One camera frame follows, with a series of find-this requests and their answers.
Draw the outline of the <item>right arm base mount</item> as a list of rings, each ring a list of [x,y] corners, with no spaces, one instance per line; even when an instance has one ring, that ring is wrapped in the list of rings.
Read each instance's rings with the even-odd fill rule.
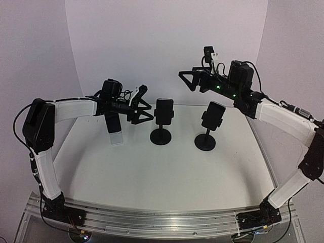
[[[263,199],[259,208],[247,213],[239,213],[236,220],[240,229],[258,228],[269,226],[281,221],[281,214],[278,208],[273,207],[268,201],[269,196]]]

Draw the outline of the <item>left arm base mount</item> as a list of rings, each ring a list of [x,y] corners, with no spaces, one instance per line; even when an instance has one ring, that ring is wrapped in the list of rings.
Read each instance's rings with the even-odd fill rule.
[[[49,199],[43,193],[40,195],[42,196],[42,201],[45,203],[42,207],[43,217],[74,226],[83,226],[86,211],[66,206],[63,192],[55,199]]]

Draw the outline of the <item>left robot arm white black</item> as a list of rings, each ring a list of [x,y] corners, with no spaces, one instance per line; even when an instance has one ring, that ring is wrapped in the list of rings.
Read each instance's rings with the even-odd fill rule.
[[[124,140],[119,115],[125,115],[133,125],[153,120],[153,115],[149,114],[152,107],[143,100],[147,90],[146,85],[141,85],[134,91],[123,91],[120,82],[107,79],[102,89],[92,96],[58,100],[38,98],[25,107],[28,114],[22,127],[25,139],[22,144],[29,150],[33,176],[44,200],[50,203],[48,211],[55,219],[64,220],[68,216],[52,159],[55,125],[69,119],[103,116],[111,145],[120,145]]]

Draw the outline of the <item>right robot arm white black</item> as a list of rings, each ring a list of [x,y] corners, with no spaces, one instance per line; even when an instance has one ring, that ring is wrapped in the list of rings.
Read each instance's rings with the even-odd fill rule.
[[[199,88],[201,93],[213,91],[229,98],[245,116],[270,124],[307,147],[297,168],[268,196],[267,202],[278,209],[311,181],[322,176],[323,122],[300,107],[286,101],[276,102],[263,91],[253,91],[252,79],[258,74],[252,62],[233,60],[227,75],[220,75],[211,64],[208,68],[180,71],[178,76],[191,91]]]

